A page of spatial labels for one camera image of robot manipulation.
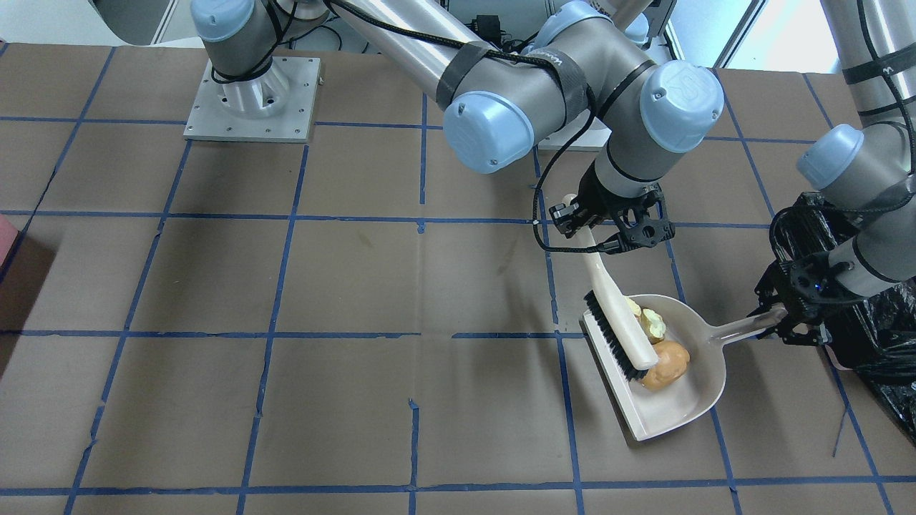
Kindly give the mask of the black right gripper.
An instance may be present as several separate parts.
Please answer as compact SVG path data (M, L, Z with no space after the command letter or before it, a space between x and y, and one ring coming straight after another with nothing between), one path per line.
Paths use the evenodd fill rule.
M599 182L592 167L580 180L576 201L557 203L548 212L553 225L567 239L584 227L614 222L618 232L605 240L605 253L652 248L675 235L661 186L648 186L635 197L621 197Z

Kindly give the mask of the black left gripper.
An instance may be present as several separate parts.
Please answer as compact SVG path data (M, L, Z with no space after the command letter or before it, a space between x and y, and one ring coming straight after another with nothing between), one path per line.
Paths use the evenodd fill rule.
M758 307L755 314L781 305L787 314L756 339L776 335L786 345L824 346L833 341L827 318L852 305L852 293L834 282L827 252L806 255L801 260L775 260L755 286Z

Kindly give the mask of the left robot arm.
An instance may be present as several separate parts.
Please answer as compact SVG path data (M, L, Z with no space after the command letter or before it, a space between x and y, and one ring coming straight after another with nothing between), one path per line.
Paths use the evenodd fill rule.
M824 319L914 276L914 3L824 1L860 128L838 124L797 161L822 203L784 208L769 226L775 261L756 286L772 333L824 345ZM779 231L828 215L857 229L844 243L793 257Z

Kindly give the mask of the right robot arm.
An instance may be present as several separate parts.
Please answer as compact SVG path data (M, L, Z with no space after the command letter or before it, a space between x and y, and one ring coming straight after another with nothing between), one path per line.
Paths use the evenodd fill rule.
M504 52L435 1L193 1L190 16L210 81L275 84L273 53L337 14L399 65L444 114L456 157L488 174L521 159L582 113L610 130L569 201L550 209L566 238L614 222L578 253L618 254L673 238L661 178L703 141L724 106L710 69L657 63L625 35L627 23L570 1L533 43Z

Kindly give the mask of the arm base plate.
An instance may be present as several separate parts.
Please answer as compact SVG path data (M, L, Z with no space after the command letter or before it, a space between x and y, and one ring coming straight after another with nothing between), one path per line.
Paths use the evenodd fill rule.
M608 142L610 131L589 131L573 140L567 147L568 151L598 152ZM568 142L569 137L562 134L552 134L541 140L537 147L542 151L559 151Z
M305 144L311 136L323 63L316 57L273 59L265 74L218 84L208 66L183 136L212 142Z

